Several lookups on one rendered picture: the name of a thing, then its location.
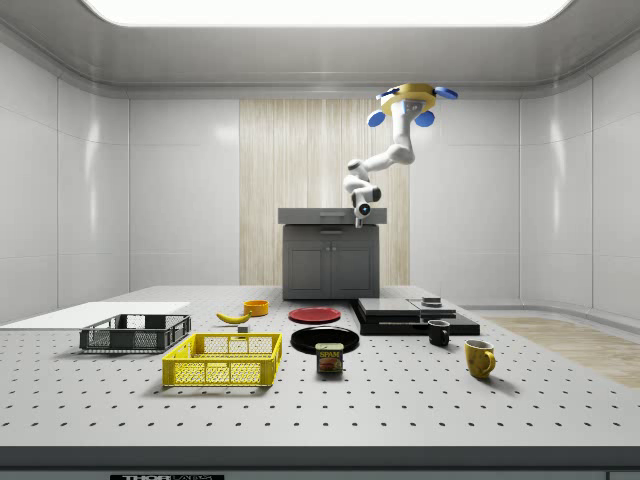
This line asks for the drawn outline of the white cabinet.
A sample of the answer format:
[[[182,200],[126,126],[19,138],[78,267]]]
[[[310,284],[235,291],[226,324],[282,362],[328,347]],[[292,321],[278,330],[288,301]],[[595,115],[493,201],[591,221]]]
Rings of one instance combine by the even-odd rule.
[[[376,225],[283,228],[285,300],[375,298],[379,289]]]

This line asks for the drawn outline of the black stove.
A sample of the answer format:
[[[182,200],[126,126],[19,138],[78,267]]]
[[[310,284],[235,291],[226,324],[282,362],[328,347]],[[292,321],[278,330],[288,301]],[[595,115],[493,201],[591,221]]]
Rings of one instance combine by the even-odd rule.
[[[427,335],[429,320],[450,323],[451,335],[479,335],[480,326],[440,297],[360,298],[351,306],[363,335]]]

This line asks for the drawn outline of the red plate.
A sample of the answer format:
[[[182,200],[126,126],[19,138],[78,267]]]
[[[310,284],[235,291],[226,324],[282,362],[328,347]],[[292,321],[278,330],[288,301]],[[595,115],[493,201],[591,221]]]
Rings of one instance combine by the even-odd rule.
[[[303,324],[325,324],[339,320],[341,312],[330,307],[304,307],[290,311],[288,318]]]

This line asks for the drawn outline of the black plate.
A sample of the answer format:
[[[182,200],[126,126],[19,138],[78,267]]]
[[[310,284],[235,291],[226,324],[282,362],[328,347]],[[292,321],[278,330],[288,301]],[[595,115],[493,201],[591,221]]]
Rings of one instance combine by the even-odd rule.
[[[306,354],[314,354],[317,343],[341,343],[348,353],[358,347],[359,336],[354,331],[330,326],[304,328],[291,335],[291,345]]]

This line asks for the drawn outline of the black mug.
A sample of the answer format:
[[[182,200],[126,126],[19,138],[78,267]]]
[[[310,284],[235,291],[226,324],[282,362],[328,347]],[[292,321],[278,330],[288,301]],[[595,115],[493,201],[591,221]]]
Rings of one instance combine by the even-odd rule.
[[[449,344],[450,323],[445,320],[429,320],[428,333],[432,345],[445,347]]]

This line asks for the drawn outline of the drone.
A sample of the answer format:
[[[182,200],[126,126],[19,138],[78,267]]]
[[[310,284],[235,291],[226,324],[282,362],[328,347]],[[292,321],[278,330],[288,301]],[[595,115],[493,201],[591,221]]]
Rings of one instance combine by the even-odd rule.
[[[375,128],[380,125],[387,116],[392,115],[391,106],[400,102],[404,109],[407,109],[407,102],[418,103],[419,115],[415,118],[415,123],[420,127],[428,127],[433,124],[435,115],[430,109],[435,105],[436,97],[455,100],[458,93],[446,87],[432,87],[424,83],[406,83],[393,87],[376,96],[381,102],[381,108],[373,111],[367,118],[367,124]]]

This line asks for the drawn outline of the flat-sided can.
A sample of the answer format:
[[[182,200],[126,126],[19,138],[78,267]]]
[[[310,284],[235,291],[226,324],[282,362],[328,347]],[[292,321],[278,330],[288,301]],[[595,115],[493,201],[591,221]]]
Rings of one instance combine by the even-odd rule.
[[[344,369],[342,343],[317,343],[315,345],[317,372],[341,373]]]

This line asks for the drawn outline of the yellow mug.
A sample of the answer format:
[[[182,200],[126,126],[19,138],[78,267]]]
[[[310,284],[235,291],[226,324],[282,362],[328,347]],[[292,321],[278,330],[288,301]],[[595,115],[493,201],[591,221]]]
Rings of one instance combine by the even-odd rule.
[[[475,378],[487,378],[496,366],[494,346],[482,340],[467,340],[464,345],[467,366]]]

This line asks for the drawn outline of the yellow basket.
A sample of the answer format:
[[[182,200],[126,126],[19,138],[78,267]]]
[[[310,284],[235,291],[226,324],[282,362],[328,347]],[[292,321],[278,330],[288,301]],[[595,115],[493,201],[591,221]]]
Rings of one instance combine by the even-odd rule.
[[[165,386],[270,386],[280,333],[195,333],[162,358]]]

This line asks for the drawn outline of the dark grey basket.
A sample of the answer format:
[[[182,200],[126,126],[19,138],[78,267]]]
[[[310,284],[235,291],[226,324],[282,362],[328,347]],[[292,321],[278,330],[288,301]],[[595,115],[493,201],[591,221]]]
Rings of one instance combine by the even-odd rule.
[[[176,314],[119,314],[80,331],[80,348],[88,351],[163,352],[191,330],[191,317]]]

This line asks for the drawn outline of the white board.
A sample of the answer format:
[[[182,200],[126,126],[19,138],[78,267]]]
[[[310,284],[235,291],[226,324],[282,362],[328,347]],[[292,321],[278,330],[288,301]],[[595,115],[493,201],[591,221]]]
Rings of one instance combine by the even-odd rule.
[[[0,326],[0,329],[82,329],[118,314],[170,314],[188,302],[89,302]]]

